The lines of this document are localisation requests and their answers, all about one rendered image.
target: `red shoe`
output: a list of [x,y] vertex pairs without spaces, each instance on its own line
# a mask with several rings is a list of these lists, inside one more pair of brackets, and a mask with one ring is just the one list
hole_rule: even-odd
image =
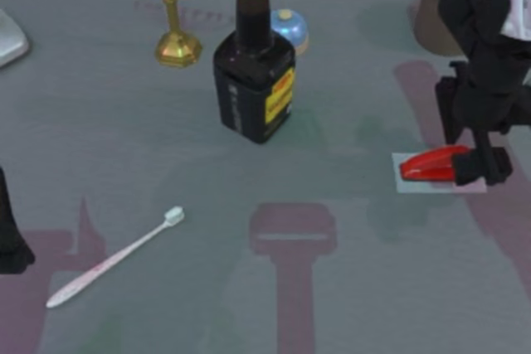
[[469,151],[464,145],[450,145],[420,153],[400,165],[400,174],[406,181],[454,182],[452,156]]

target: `brown cup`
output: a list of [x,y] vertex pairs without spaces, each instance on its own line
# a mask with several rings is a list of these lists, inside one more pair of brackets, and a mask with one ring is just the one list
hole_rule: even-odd
[[439,0],[420,0],[413,22],[418,43],[438,56],[461,56],[463,52],[446,29],[437,10]]

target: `white toothbrush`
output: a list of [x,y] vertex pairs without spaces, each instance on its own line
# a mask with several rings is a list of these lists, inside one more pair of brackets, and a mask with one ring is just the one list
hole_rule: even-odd
[[51,296],[51,298],[46,302],[46,307],[55,308],[57,306],[60,306],[67,300],[73,298],[87,286],[92,284],[102,274],[104,274],[106,271],[109,271],[109,269],[113,268],[120,261],[122,261],[135,250],[137,250],[140,246],[153,239],[161,231],[166,230],[169,227],[173,227],[174,225],[177,225],[178,223],[183,221],[184,209],[182,207],[176,206],[167,211],[164,215],[164,218],[164,223],[159,225],[153,231],[140,238],[133,244],[129,245],[127,248],[122,249],[120,252],[117,252],[114,255],[110,256],[107,260],[99,263],[93,269],[90,269],[86,273],[74,279],[62,289],[59,289],[57,293]]

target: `gray floor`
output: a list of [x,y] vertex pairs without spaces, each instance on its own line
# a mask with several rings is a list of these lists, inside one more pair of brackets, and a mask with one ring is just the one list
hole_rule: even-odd
[[[291,120],[256,146],[221,126],[212,83],[234,0],[183,2],[204,44],[186,70],[153,57],[159,0],[2,0],[33,45],[0,70],[0,142],[37,263],[0,279],[0,354],[529,353],[529,131],[502,187],[397,193],[392,153],[441,144],[448,72],[411,1],[272,0],[306,16],[310,47]],[[181,226],[46,311],[174,205]],[[287,227],[327,240],[257,240]]]

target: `yellow label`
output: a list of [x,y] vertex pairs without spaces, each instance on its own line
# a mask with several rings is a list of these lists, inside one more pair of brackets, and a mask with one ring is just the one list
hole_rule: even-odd
[[295,70],[289,68],[286,73],[276,81],[273,90],[265,99],[265,123],[269,124],[291,102],[293,97],[293,82]]

